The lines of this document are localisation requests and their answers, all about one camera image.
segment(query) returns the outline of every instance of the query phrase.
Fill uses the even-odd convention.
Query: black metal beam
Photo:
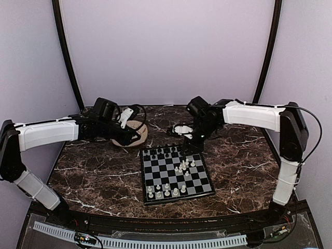
[[[266,76],[268,74],[268,70],[269,70],[269,66],[270,66],[270,62],[271,62],[271,58],[272,58],[276,33],[278,31],[281,5],[282,5],[282,0],[275,0],[269,41],[268,41],[268,45],[266,48],[265,58],[264,58],[261,72],[260,72],[260,77],[259,77],[259,80],[257,83],[257,88],[256,88],[256,92],[254,95],[253,103],[258,103],[261,93],[263,92]]]
[[[74,91],[76,102],[78,104],[79,109],[82,111],[85,107],[84,107],[82,96],[79,92],[71,57],[70,57],[68,46],[67,46],[66,36],[64,33],[63,22],[62,22],[62,17],[61,17],[61,9],[60,9],[59,0],[52,0],[52,4],[53,4],[54,18],[56,20],[56,26],[57,26],[57,30],[58,30],[58,36],[59,36],[63,59],[66,64],[69,80],[71,82],[71,85],[72,85],[72,88]]]

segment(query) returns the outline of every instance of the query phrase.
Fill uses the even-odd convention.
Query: table
[[[163,219],[213,217],[268,208],[278,179],[278,164],[260,128],[240,125],[227,125],[205,142],[203,155],[216,195],[144,206],[139,149],[180,144],[182,138],[167,136],[166,129],[192,121],[184,106],[146,106],[146,111],[149,135],[139,147],[119,148],[111,141],[66,143],[49,186],[65,198],[71,210]]]

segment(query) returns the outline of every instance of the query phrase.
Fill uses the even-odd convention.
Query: robotic arm
[[[120,113],[118,105],[98,98],[86,115],[36,123],[13,123],[6,120],[0,130],[0,175],[3,181],[16,184],[22,191],[43,204],[64,225],[72,220],[68,205],[53,189],[35,176],[21,160],[21,152],[30,148],[64,141],[103,137],[129,145],[141,138],[138,129],[126,126],[139,112],[132,105]]]
[[[200,96],[192,99],[187,110],[193,116],[193,128],[174,126],[173,133],[184,135],[184,147],[203,151],[204,140],[225,124],[261,127],[280,133],[281,167],[272,202],[285,206],[297,184],[303,152],[309,132],[298,105],[287,107],[246,104],[238,100],[220,100],[210,105]]]

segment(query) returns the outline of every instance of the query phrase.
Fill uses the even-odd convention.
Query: dark marble surface
[[[67,143],[49,185],[72,210],[161,219],[213,217],[268,207],[278,165],[260,129],[238,125],[225,126],[218,133],[220,138],[205,142],[203,155],[215,195],[144,206],[139,148],[180,144],[182,139],[166,135],[167,127],[192,121],[184,106],[149,106],[147,114],[148,140],[140,147],[118,148],[110,141]]]

